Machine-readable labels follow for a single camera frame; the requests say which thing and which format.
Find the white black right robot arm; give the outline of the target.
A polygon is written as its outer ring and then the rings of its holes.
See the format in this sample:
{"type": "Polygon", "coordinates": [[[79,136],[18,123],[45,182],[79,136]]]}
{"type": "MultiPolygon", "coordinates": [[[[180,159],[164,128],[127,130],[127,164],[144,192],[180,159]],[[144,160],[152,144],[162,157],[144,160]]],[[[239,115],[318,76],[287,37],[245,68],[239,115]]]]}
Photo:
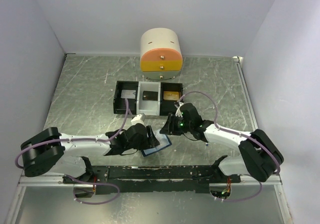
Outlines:
{"type": "Polygon", "coordinates": [[[284,162],[283,155],[263,130],[239,132],[218,126],[214,121],[203,120],[191,103],[181,103],[176,113],[170,113],[160,133],[175,136],[190,133],[195,140],[222,144],[237,151],[238,156],[222,157],[216,162],[212,176],[219,183],[236,174],[265,182],[284,162]]]}

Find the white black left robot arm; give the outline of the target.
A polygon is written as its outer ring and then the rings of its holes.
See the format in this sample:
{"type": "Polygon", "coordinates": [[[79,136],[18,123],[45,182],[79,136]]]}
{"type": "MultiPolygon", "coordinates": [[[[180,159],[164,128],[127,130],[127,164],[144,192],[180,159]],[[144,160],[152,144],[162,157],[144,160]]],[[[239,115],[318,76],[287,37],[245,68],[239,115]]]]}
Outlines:
{"type": "Polygon", "coordinates": [[[53,172],[88,183],[94,176],[89,157],[123,155],[159,145],[152,128],[141,123],[97,136],[71,136],[50,127],[21,144],[20,168],[26,177],[53,172]]]}

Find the blue leather card holder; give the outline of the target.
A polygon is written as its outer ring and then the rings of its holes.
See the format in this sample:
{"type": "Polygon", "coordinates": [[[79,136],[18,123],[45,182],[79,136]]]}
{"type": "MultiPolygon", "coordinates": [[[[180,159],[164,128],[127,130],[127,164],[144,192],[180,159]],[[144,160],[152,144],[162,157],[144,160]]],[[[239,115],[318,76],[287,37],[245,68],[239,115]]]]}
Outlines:
{"type": "Polygon", "coordinates": [[[157,153],[169,146],[172,145],[172,142],[170,141],[169,137],[165,134],[160,134],[160,129],[158,129],[155,132],[155,137],[156,139],[159,141],[159,145],[153,147],[153,148],[149,148],[146,150],[142,150],[141,153],[143,155],[143,157],[147,157],[149,155],[152,155],[154,153],[157,153]]]}

